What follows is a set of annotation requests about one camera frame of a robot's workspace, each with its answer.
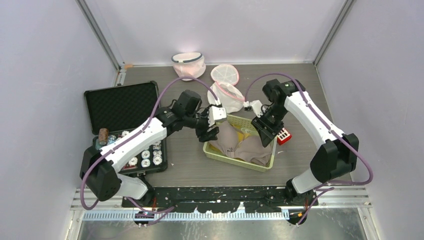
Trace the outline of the taupe bra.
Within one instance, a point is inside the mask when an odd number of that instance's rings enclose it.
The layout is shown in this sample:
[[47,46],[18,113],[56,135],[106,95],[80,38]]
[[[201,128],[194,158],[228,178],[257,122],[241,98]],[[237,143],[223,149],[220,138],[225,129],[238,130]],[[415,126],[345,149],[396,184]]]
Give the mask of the taupe bra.
[[259,136],[245,137],[227,121],[218,127],[217,140],[211,140],[209,144],[226,157],[263,167],[271,160],[272,148],[270,146],[263,147]]

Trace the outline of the white pink-zipper laundry bag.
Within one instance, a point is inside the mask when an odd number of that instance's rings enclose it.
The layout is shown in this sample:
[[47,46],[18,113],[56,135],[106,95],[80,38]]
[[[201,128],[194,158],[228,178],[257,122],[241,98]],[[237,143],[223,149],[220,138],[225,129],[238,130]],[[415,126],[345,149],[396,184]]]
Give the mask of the white pink-zipper laundry bag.
[[239,112],[244,107],[245,97],[236,84],[240,75],[231,64],[220,64],[212,69],[210,76],[214,83],[210,89],[219,98],[227,114]]

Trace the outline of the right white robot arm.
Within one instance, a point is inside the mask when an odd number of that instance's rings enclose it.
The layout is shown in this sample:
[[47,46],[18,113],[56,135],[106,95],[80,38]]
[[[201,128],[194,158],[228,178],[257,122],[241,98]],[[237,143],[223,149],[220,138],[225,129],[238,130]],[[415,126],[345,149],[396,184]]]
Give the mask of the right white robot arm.
[[268,146],[283,129],[283,119],[291,113],[304,127],[317,147],[309,168],[287,183],[285,198],[291,205],[299,205],[306,192],[344,176],[357,166],[359,139],[353,133],[345,134],[336,127],[314,104],[305,88],[297,81],[269,80],[262,88],[270,101],[263,108],[259,100],[245,101],[246,110],[252,109],[251,121],[264,147]]

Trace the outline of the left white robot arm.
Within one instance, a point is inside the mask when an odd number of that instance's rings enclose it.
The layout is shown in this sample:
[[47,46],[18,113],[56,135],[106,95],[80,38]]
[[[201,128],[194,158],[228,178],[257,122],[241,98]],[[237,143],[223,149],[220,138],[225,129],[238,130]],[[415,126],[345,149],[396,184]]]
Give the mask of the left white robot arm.
[[191,128],[201,143],[217,139],[217,123],[227,118],[219,99],[201,108],[200,96],[185,90],[168,107],[155,107],[152,117],[120,140],[97,150],[91,146],[83,155],[80,170],[81,188],[88,187],[98,201],[114,196],[132,198],[141,207],[153,202],[148,184],[139,177],[121,174],[122,168],[137,154],[182,128]]

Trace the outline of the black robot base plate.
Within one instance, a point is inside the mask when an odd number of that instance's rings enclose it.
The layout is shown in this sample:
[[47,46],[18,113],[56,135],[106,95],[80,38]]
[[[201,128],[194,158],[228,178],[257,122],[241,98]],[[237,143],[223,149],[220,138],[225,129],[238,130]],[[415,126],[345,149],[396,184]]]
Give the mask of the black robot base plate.
[[315,198],[309,191],[288,199],[284,186],[154,187],[136,203],[159,210],[174,207],[175,213],[234,213],[244,207],[253,214],[277,213],[282,207],[305,210]]

